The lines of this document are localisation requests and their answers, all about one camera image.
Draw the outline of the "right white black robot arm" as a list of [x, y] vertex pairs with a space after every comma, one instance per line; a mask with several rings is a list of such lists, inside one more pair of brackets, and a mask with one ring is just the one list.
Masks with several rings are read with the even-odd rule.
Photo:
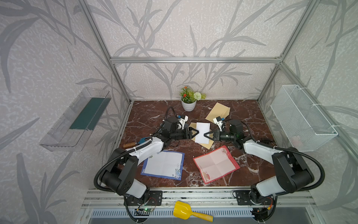
[[246, 154], [254, 155], [273, 165], [275, 175], [252, 185], [256, 197], [282, 196], [318, 188], [325, 180], [321, 163], [294, 147], [282, 148], [254, 138], [248, 124], [237, 119], [215, 119], [218, 129], [204, 133], [213, 141], [232, 143]]

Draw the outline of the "blue bordered letter paper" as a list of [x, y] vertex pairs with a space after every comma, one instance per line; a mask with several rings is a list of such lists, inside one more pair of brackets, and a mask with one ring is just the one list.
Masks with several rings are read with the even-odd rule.
[[208, 144], [209, 138], [205, 137], [204, 134], [210, 132], [210, 124], [209, 123], [196, 123], [196, 130], [198, 130], [198, 134], [195, 137], [195, 142], [200, 144]]

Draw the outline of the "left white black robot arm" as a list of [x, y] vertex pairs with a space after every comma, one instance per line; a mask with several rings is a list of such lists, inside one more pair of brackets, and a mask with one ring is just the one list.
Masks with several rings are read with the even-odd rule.
[[171, 141], [190, 140], [200, 133], [193, 127], [185, 127], [185, 123], [186, 119], [169, 117], [163, 120], [158, 130], [144, 143], [126, 150], [115, 149], [105, 165], [95, 174], [95, 188], [120, 196], [147, 200], [149, 188], [135, 179], [137, 167], [169, 146]]

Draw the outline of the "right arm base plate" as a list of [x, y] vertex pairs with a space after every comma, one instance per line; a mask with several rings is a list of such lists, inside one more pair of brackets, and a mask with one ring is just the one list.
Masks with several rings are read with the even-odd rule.
[[233, 197], [237, 200], [238, 205], [264, 206], [270, 207], [274, 204], [273, 196], [261, 196], [255, 190], [236, 190]]

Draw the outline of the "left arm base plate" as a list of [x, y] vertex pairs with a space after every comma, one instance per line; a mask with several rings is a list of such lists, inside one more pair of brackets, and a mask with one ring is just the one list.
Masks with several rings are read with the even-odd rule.
[[144, 195], [140, 198], [134, 196], [125, 196], [125, 202], [128, 206], [150, 205], [160, 206], [163, 199], [163, 191], [161, 190], [146, 190]]

